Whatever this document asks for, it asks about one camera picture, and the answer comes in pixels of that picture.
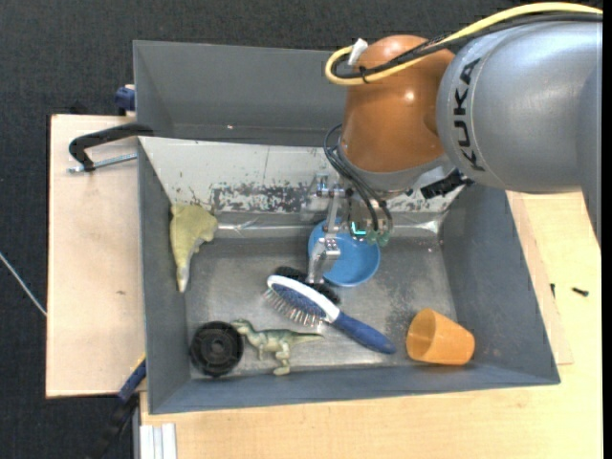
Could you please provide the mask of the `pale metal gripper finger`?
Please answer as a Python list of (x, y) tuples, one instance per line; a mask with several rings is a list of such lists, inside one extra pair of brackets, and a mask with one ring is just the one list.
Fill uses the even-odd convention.
[(343, 187), (329, 180), (329, 175), (318, 173), (315, 180), (315, 205), (317, 212), (326, 212), (326, 236), (336, 236), (339, 232), (339, 210), (343, 200)]
[(336, 237), (318, 238), (310, 251), (306, 280), (309, 283), (322, 283), (324, 275), (333, 269), (340, 254)]

